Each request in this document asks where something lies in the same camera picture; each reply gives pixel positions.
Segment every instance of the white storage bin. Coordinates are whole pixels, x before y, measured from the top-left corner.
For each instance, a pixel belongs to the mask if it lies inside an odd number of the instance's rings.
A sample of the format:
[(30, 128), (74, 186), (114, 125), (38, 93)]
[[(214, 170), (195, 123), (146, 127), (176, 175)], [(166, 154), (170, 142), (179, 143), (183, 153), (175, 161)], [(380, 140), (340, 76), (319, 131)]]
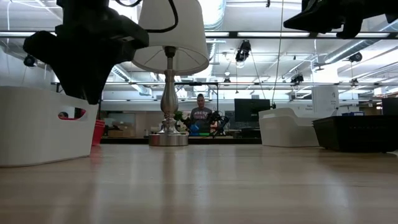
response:
[[(0, 86), (0, 166), (31, 166), (90, 155), (98, 105), (35, 88)], [(66, 106), (86, 113), (61, 120)]]
[(264, 146), (312, 147), (319, 146), (312, 121), (320, 119), (298, 117), (291, 108), (278, 108), (259, 112), (261, 141)]

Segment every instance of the blue object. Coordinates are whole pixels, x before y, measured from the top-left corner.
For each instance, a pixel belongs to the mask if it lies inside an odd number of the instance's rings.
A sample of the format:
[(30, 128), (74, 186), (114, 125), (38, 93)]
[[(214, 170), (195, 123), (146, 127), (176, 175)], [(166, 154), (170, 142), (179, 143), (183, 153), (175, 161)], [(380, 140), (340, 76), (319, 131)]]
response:
[(197, 132), (199, 131), (199, 127), (195, 124), (191, 125), (190, 128), (191, 132)]

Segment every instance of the computer monitor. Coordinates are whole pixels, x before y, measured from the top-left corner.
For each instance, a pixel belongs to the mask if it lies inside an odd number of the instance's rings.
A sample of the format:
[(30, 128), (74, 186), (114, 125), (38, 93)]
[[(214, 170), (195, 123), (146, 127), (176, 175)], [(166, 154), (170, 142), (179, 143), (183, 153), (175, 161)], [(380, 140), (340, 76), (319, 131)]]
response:
[(381, 99), (383, 115), (398, 115), (398, 98)]
[(235, 121), (253, 122), (259, 121), (259, 112), (269, 110), (269, 100), (260, 99), (235, 99)]

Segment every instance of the black storage bin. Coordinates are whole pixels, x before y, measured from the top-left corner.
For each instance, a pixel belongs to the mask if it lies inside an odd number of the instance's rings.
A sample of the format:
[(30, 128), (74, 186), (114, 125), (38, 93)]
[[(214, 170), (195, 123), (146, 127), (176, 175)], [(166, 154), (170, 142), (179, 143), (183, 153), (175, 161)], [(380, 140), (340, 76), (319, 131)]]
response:
[(333, 116), (313, 121), (321, 147), (346, 152), (398, 149), (398, 116)]

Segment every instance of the fluorescent light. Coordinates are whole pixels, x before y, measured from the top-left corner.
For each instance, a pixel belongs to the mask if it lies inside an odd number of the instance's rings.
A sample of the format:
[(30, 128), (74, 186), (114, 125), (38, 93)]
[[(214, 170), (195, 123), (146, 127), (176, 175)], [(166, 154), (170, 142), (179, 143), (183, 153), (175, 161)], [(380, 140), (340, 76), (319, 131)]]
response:
[(229, 85), (254, 85), (254, 83), (251, 83), (251, 82), (237, 82), (237, 83), (227, 83), (227, 84), (229, 84)]
[(35, 34), (35, 32), (19, 32), (19, 31), (2, 31), (0, 32), (0, 37), (6, 38), (26, 38), (26, 37), (30, 37), (33, 34)]
[(283, 32), (282, 37), (308, 37), (309, 32)]
[(238, 37), (280, 37), (280, 32), (238, 32)]
[(166, 83), (164, 83), (164, 82), (132, 82), (130, 84), (132, 84), (132, 85), (160, 85), (160, 86), (166, 85)]
[(318, 34), (317, 37), (323, 37), (323, 38), (325, 38), (325, 37), (336, 37), (336, 34), (337, 33), (335, 33), (335, 32), (330, 32), (330, 33), (326, 33), (326, 34)]
[(374, 37), (374, 38), (377, 38), (377, 37), (380, 37), (380, 38), (383, 38), (383, 37), (387, 37), (388, 35), (390, 35), (389, 33), (359, 33), (356, 37)]
[(206, 37), (227, 37), (229, 32), (205, 32)]
[(128, 82), (106, 82), (105, 85), (129, 85)]
[(206, 40), (207, 44), (225, 44), (225, 40)]
[[(318, 36), (317, 37), (323, 37), (323, 38), (325, 38), (325, 37), (336, 37), (336, 32), (329, 32), (329, 33), (326, 33), (326, 34), (318, 34)], [(384, 38), (384, 37), (387, 37), (388, 35), (390, 35), (389, 33), (359, 33), (357, 36), (356, 36), (356, 38), (372, 38), (372, 37), (374, 37), (374, 38), (378, 38), (378, 37), (380, 37), (380, 38)]]
[(104, 102), (126, 102), (127, 100), (102, 100)]
[(309, 32), (238, 32), (238, 37), (308, 37)]

